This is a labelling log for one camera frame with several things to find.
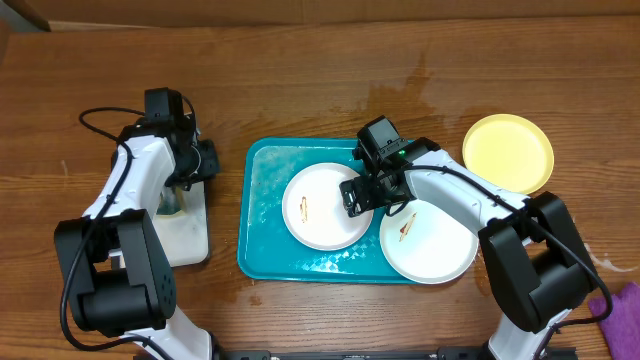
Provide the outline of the white plate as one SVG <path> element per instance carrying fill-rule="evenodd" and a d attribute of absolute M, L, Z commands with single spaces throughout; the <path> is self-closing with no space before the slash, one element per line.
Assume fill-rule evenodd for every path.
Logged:
<path fill-rule="evenodd" d="M 358 177 L 338 163 L 318 163 L 297 173 L 282 197 L 282 215 L 289 232 L 305 246 L 335 251 L 358 241 L 369 229 L 373 212 L 349 217 L 339 185 Z"/>
<path fill-rule="evenodd" d="M 420 284 L 442 284 L 461 276 L 474 262 L 478 239 L 454 218 L 425 201 L 412 201 L 385 215 L 379 230 L 387 262 Z"/>

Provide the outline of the green and yellow sponge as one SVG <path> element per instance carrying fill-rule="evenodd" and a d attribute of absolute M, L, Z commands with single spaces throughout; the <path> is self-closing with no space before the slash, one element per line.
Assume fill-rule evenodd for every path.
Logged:
<path fill-rule="evenodd" d="M 184 205 L 183 191 L 176 187 L 165 187 L 160 194 L 157 215 L 172 216 L 182 211 Z"/>

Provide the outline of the yellow-green round plate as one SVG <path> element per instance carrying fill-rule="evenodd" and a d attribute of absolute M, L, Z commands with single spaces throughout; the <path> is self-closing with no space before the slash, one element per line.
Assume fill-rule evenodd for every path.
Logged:
<path fill-rule="evenodd" d="M 492 184 L 521 194 L 541 189 L 554 169 L 554 152 L 546 134 L 517 115 L 494 114 L 466 133 L 462 156 L 467 169 Z"/>

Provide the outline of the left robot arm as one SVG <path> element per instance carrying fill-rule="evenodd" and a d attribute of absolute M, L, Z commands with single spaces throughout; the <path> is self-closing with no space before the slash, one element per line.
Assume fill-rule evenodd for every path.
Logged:
<path fill-rule="evenodd" d="M 203 183 L 218 171 L 213 144 L 194 125 L 147 121 L 114 140 L 100 195 L 54 231 L 61 330 L 87 352 L 134 343 L 157 359 L 213 359 L 212 335 L 177 305 L 170 263 L 209 243 Z"/>

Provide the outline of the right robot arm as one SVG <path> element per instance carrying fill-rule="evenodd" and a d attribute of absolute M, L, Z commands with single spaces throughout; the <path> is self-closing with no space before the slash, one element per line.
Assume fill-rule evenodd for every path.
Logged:
<path fill-rule="evenodd" d="M 426 138 L 361 137 L 353 156 L 365 173 L 340 186 L 349 216 L 377 208 L 394 216 L 421 200 L 477 235 L 503 313 L 484 357 L 548 358 L 553 334 L 602 284 L 564 202 L 550 192 L 530 198 L 502 190 Z"/>

